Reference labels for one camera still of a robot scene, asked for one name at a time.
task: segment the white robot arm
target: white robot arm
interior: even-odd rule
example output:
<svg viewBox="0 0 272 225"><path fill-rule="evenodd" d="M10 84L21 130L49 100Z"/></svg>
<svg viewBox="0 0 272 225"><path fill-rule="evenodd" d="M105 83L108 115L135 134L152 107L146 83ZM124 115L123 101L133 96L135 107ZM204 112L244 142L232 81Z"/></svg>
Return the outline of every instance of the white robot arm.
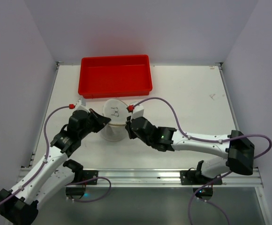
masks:
<svg viewBox="0 0 272 225"><path fill-rule="evenodd" d="M242 175L253 173L254 144L247 138L228 141L242 136L240 131L232 130L227 135L182 133L173 127L152 125L143 117L142 105L130 105L128 111L132 113L126 122L130 139L139 138L158 151L190 150L216 156L208 161L200 161L195 171L189 171L187 177L192 184L205 184L228 171Z"/></svg>
<svg viewBox="0 0 272 225"><path fill-rule="evenodd" d="M9 191L0 191L0 214L15 225L32 224L47 199L72 181L81 181L83 166L68 158L85 136L99 132L110 120L79 105L31 171Z"/></svg>

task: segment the red connector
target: red connector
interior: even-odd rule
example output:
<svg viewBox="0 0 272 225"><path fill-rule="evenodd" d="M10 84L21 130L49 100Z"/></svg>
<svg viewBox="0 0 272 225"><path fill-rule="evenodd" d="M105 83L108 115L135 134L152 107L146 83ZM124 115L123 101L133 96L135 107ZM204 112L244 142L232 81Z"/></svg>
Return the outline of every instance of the red connector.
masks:
<svg viewBox="0 0 272 225"><path fill-rule="evenodd" d="M74 109L76 106L74 104L69 104L70 109Z"/></svg>
<svg viewBox="0 0 272 225"><path fill-rule="evenodd" d="M132 113L134 109L135 109L135 107L133 105L129 105L127 107L127 110L128 110L129 113Z"/></svg>

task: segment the red plastic tray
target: red plastic tray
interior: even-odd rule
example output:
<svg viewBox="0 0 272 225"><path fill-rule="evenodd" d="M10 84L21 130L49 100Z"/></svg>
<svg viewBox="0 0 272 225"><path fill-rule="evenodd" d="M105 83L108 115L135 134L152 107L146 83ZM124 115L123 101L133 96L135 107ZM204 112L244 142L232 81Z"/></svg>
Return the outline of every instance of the red plastic tray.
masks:
<svg viewBox="0 0 272 225"><path fill-rule="evenodd" d="M78 93L84 98L141 96L151 90L147 55L82 59Z"/></svg>

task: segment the white cup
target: white cup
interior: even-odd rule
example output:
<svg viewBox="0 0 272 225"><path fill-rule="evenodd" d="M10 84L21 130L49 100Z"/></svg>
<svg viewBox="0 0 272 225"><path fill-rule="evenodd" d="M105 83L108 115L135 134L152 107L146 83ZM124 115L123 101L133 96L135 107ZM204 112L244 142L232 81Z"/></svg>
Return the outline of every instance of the white cup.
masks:
<svg viewBox="0 0 272 225"><path fill-rule="evenodd" d="M109 117L111 121L101 131L101 136L107 141L117 142L128 136L125 129L128 117L127 105L117 99L105 102L103 116Z"/></svg>

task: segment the white enclosure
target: white enclosure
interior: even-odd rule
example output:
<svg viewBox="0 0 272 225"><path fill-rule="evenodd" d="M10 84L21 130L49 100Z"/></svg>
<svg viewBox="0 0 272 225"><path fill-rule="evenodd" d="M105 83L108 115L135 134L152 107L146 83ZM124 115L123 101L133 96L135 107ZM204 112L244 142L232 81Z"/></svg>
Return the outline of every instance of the white enclosure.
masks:
<svg viewBox="0 0 272 225"><path fill-rule="evenodd" d="M123 54L154 65L223 62L240 130L272 138L272 0L1 0L0 190L37 148L56 61ZM272 214L272 151L255 165Z"/></svg>

